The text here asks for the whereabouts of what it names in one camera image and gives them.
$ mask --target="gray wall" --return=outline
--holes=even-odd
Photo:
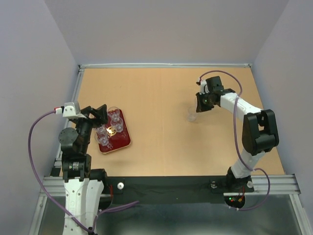
[[[312,0],[290,0],[252,71],[264,107],[276,112],[280,158],[286,172],[298,179],[313,225],[312,10]]]
[[[288,0],[45,0],[79,64],[253,62]]]
[[[71,97],[77,64],[43,0],[2,0],[0,32],[0,234],[26,235],[39,192],[28,131]],[[51,116],[35,128],[32,149],[41,177],[53,166],[62,124]]]

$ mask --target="cable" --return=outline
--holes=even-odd
[[[267,200],[267,198],[268,198],[268,196],[269,196],[269,191],[270,191],[270,180],[269,180],[269,176],[268,176],[268,174],[267,174],[263,169],[261,169],[261,168],[252,169],[251,167],[249,167],[249,166],[244,162],[244,160],[242,159],[241,154],[240,154],[240,151],[239,151],[238,139],[237,139],[236,116],[237,116],[237,103],[238,103],[239,97],[240,97],[241,94],[243,93],[243,87],[242,87],[240,81],[239,81],[234,75],[232,75],[232,74],[230,74],[230,73],[228,73],[228,72],[222,71],[222,70],[211,70],[211,71],[209,71],[209,72],[205,72],[204,74],[202,74],[202,75],[200,76],[200,81],[202,81],[202,78],[203,78],[205,75],[207,75],[207,74],[209,74],[209,73],[212,73],[212,72],[221,72],[221,73],[227,74],[228,76],[231,76],[231,77],[238,83],[239,88],[240,88],[240,92],[238,93],[238,95],[237,95],[237,97],[236,97],[235,104],[234,104],[234,113],[233,113],[234,139],[235,139],[236,152],[237,152],[237,155],[238,155],[238,157],[239,157],[239,160],[242,162],[242,164],[243,164],[248,170],[250,170],[250,171],[260,170],[260,171],[262,171],[262,172],[265,174],[265,176],[266,176],[266,178],[267,178],[267,180],[268,180],[268,191],[267,191],[266,196],[265,196],[265,198],[263,199],[262,202],[260,202],[260,203],[259,203],[258,205],[256,205],[256,206],[253,206],[253,207],[250,207],[250,208],[246,208],[246,209],[243,209],[243,208],[239,209],[239,208],[237,208],[237,210],[239,210],[239,211],[249,211],[249,210],[258,208],[259,206],[263,205],[263,204],[265,203],[265,201]]]
[[[32,157],[32,154],[31,154],[31,135],[33,133],[33,129],[35,127],[35,125],[41,120],[43,119],[44,117],[50,115],[50,114],[54,114],[56,111],[53,110],[53,111],[50,111],[48,113],[45,113],[43,114],[42,116],[40,116],[37,120],[35,120],[35,122],[31,125],[30,127],[30,130],[29,130],[29,134],[28,134],[28,156],[29,156],[29,161],[30,161],[30,165],[31,165],[31,168],[33,170],[33,173],[36,177],[36,180],[38,181],[41,189],[44,191],[44,193],[47,195],[47,197],[55,204],[57,205],[61,210],[64,211],[64,213],[66,213],[68,216],[71,216],[71,219],[75,221],[75,223],[81,227],[83,230],[85,230],[86,232],[88,233],[93,233],[94,229],[95,229],[95,225],[96,225],[96,221],[99,217],[99,215],[103,214],[103,213],[106,213],[106,212],[120,212],[120,211],[123,211],[123,210],[126,210],[134,205],[136,205],[137,203],[139,203],[139,201],[135,201],[135,202],[132,202],[132,203],[129,203],[129,204],[126,204],[126,205],[123,205],[123,206],[119,206],[119,207],[114,207],[114,208],[109,208],[109,209],[105,209],[103,211],[101,211],[95,218],[94,218],[94,221],[93,221],[93,225],[92,225],[92,229],[88,229],[86,228],[81,222],[79,222],[78,219],[76,219],[65,207],[63,207],[60,203],[58,203],[51,195],[50,193],[45,189],[43,183],[41,182],[40,180],[40,177],[38,176],[38,173],[35,169],[35,166],[34,166],[34,161],[33,161],[33,157]]]

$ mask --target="table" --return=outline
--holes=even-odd
[[[215,69],[235,75],[243,86],[242,98],[262,107],[250,68],[85,69],[78,97],[81,108],[103,104],[120,108],[132,138],[130,146],[103,155],[93,132],[88,148],[91,168],[104,168],[109,176],[226,175],[238,158],[232,114],[216,106],[199,114],[195,122],[186,119],[199,91],[197,78]],[[239,92],[236,82],[225,74],[206,78],[216,75],[224,88]],[[240,121],[237,130],[241,140]],[[268,174],[284,174],[276,148],[257,166]]]

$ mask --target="purple cable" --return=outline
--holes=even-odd
[[[237,152],[237,155],[239,157],[239,160],[242,162],[242,164],[250,171],[256,171],[256,170],[260,170],[262,171],[266,178],[268,179],[268,191],[266,193],[266,196],[265,198],[263,199],[263,201],[261,203],[259,203],[258,205],[256,206],[253,206],[253,207],[250,207],[250,208],[246,208],[246,209],[239,209],[240,211],[249,211],[249,210],[252,210],[252,209],[255,209],[255,208],[258,208],[259,206],[263,205],[264,202],[267,200],[268,196],[269,196],[269,191],[270,191],[270,180],[269,180],[269,176],[268,174],[261,168],[255,168],[255,169],[252,169],[251,167],[249,167],[245,162],[244,160],[242,159],[241,157],[241,154],[240,154],[240,151],[239,151],[239,146],[238,146],[238,139],[237,139],[237,125],[236,125],[236,116],[237,116],[237,103],[238,103],[238,100],[239,100],[239,97],[241,96],[241,94],[243,93],[243,87],[240,83],[240,81],[232,74],[228,73],[228,72],[225,72],[225,71],[222,71],[222,70],[212,70],[212,71],[209,71],[209,72],[205,72],[204,74],[202,74],[200,76],[200,80],[202,80],[203,76],[209,74],[209,73],[212,73],[212,72],[221,72],[221,73],[225,73],[229,76],[231,76],[233,79],[235,79],[235,81],[238,83],[239,85],[239,88],[240,88],[240,92],[238,93],[238,96],[236,97],[236,100],[235,100],[235,104],[234,104],[234,114],[233,114],[233,123],[234,123],[234,139],[235,139],[235,146],[236,146],[236,152]]]
[[[75,221],[76,224],[78,224],[79,227],[81,227],[83,230],[85,230],[86,232],[88,233],[93,233],[95,227],[96,227],[96,221],[98,219],[98,217],[103,214],[103,213],[106,213],[106,212],[120,212],[120,211],[123,211],[123,210],[126,210],[134,205],[136,205],[137,203],[139,203],[139,201],[135,201],[135,202],[132,202],[132,203],[129,203],[129,204],[126,204],[126,205],[122,205],[122,206],[119,206],[119,207],[114,207],[114,208],[110,208],[110,209],[105,209],[103,211],[101,211],[95,218],[94,218],[94,221],[93,221],[93,225],[92,225],[92,229],[88,229],[86,228],[81,222],[79,222],[78,219],[76,219],[75,217],[73,217],[72,213],[70,213],[65,207],[63,207],[60,203],[58,203],[49,193],[48,191],[45,189],[43,183],[41,182],[40,180],[40,177],[38,176],[38,173],[35,169],[35,166],[34,166],[34,161],[33,161],[33,157],[31,155],[31,148],[30,148],[30,145],[31,145],[31,135],[33,133],[33,129],[35,127],[35,125],[41,120],[43,119],[44,117],[50,115],[50,114],[54,114],[55,113],[55,110],[54,111],[50,111],[44,115],[42,115],[41,117],[39,117],[30,127],[30,130],[29,130],[29,134],[28,134],[28,155],[29,155],[29,161],[30,161],[30,165],[31,165],[31,168],[34,172],[34,175],[36,177],[36,180],[38,181],[41,189],[44,191],[44,193],[47,195],[47,197],[55,204],[57,205],[61,210],[64,211],[64,213],[66,213],[67,215],[69,216],[72,216],[72,220]]]

